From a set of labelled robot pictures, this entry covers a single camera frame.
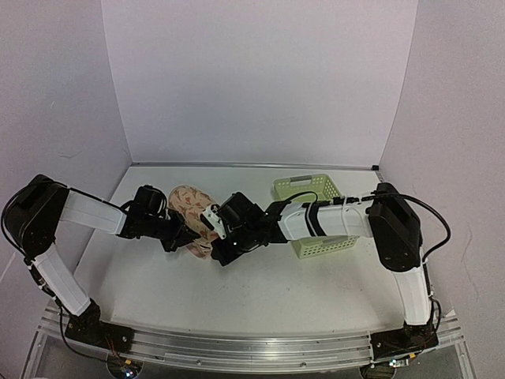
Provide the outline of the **floral mesh laundry bag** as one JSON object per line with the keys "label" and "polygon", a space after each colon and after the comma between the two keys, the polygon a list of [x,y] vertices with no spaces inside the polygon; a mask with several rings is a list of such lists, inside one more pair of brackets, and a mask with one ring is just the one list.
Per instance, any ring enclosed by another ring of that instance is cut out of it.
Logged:
{"label": "floral mesh laundry bag", "polygon": [[211,243],[219,237],[200,220],[204,210],[214,203],[214,199],[205,192],[186,185],[173,188],[168,197],[168,208],[179,212],[184,217],[186,225],[199,235],[186,248],[201,259],[211,256]]}

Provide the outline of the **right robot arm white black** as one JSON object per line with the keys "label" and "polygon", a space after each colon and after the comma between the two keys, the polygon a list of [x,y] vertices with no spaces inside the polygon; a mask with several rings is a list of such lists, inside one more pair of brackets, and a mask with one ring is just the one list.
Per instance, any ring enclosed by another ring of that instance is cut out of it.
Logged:
{"label": "right robot arm white black", "polygon": [[386,182],[369,195],[330,200],[306,190],[266,209],[236,192],[220,205],[207,206],[200,219],[218,235],[211,256],[222,266],[261,246],[303,238],[372,239],[380,263],[395,279],[403,308],[401,328],[371,335],[374,357],[381,359],[421,352],[439,342],[440,305],[433,298],[421,221],[411,201]]}

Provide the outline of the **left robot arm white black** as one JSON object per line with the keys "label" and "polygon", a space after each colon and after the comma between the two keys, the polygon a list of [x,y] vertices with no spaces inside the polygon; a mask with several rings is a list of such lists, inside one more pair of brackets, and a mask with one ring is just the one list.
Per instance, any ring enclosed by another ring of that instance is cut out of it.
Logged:
{"label": "left robot arm white black", "polygon": [[167,205],[165,194],[149,185],[139,187],[132,200],[118,206],[38,174],[7,202],[1,229],[23,255],[37,285],[68,314],[65,338],[127,352],[134,331],[102,321],[99,305],[62,260],[56,232],[60,223],[70,222],[128,240],[157,239],[165,251],[174,252],[200,236]]}

